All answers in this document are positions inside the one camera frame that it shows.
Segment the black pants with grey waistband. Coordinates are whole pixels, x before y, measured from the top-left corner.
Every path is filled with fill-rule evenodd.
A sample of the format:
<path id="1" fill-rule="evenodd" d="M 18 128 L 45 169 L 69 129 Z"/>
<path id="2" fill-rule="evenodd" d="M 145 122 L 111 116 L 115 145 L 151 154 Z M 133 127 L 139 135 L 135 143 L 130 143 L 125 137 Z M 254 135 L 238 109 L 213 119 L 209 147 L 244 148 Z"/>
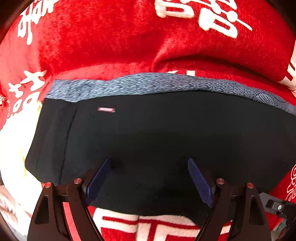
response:
<path id="1" fill-rule="evenodd" d="M 62 185 L 102 157 L 111 159 L 111 172 L 94 206 L 202 225 L 209 207 L 188 160 L 212 179 L 270 192 L 295 165 L 295 106 L 235 81 L 185 75 L 55 80 L 26 168 Z"/>

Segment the red blanket with white characters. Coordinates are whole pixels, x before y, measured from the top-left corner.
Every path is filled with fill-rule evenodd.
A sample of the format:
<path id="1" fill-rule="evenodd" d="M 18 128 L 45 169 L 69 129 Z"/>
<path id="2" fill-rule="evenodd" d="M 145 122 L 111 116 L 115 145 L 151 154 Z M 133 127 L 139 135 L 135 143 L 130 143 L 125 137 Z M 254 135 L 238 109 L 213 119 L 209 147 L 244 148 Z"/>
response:
<path id="1" fill-rule="evenodd" d="M 185 75 L 235 81 L 295 106 L 295 2 L 287 7 L 285 16 L 276 1 L 1 1 L 1 175 L 20 225 L 3 219 L 4 237 L 28 240 L 48 183 L 25 160 L 55 80 Z M 295 165 L 273 190 L 257 192 L 295 203 Z M 196 240 L 203 225 L 93 203 L 103 240 Z"/>

